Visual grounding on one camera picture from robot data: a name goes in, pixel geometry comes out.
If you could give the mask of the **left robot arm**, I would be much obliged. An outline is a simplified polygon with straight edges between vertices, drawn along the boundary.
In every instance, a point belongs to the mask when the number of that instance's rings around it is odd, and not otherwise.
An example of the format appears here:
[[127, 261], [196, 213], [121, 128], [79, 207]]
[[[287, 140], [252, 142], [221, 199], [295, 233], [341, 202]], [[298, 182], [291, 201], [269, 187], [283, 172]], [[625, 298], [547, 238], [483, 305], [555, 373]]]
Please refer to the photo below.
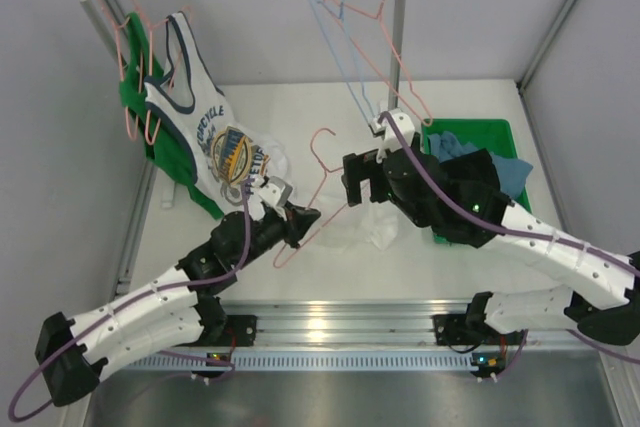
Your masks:
[[227, 315], [219, 295], [244, 267], [279, 243], [298, 247], [321, 213], [286, 204], [253, 220], [223, 217], [209, 239], [143, 287], [95, 310], [42, 325], [36, 359], [54, 406], [70, 405], [121, 368], [174, 346], [220, 341]]

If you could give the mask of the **pink wire hanger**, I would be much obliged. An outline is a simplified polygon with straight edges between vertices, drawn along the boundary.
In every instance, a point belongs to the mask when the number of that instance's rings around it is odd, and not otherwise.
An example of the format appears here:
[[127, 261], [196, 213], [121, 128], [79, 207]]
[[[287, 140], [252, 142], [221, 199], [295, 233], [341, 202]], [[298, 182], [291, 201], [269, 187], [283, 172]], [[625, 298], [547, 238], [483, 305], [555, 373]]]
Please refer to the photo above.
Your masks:
[[317, 150], [319, 137], [336, 137], [336, 132], [329, 127], [317, 129], [309, 141], [309, 150], [313, 160], [321, 171], [321, 178], [315, 188], [305, 192], [303, 200], [309, 208], [321, 212], [320, 219], [306, 234], [298, 247], [283, 246], [275, 255], [272, 267], [283, 269], [297, 255], [304, 251], [343, 253], [350, 248], [367, 243], [363, 228], [363, 206], [351, 209], [347, 201], [332, 190], [339, 183], [343, 168], [327, 163]]

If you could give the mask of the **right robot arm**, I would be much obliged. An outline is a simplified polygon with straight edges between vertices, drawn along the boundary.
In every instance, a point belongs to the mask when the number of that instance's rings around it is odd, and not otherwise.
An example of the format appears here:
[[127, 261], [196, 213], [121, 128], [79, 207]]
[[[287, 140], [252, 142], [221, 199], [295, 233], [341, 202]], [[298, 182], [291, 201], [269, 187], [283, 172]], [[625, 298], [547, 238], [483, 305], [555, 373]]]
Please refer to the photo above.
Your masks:
[[619, 256], [584, 244], [529, 213], [500, 189], [486, 150], [444, 162], [415, 149], [379, 160], [371, 150], [343, 158], [347, 202], [391, 202], [418, 228], [454, 244], [502, 253], [555, 280], [554, 288], [507, 294], [480, 292], [466, 307], [463, 333], [474, 343], [525, 329], [576, 330], [626, 346], [639, 335], [637, 255]]

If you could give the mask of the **plain white tank top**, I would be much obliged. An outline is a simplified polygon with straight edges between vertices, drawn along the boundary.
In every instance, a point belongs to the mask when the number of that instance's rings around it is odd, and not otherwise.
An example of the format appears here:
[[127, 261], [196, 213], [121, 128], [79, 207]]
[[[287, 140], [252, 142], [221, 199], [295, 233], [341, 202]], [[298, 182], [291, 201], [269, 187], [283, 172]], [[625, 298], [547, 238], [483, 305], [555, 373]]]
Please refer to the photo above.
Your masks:
[[328, 249], [343, 251], [368, 243], [384, 251], [399, 232], [399, 213], [390, 203], [364, 202], [349, 207], [338, 197], [320, 194], [313, 206], [322, 212], [314, 242]]

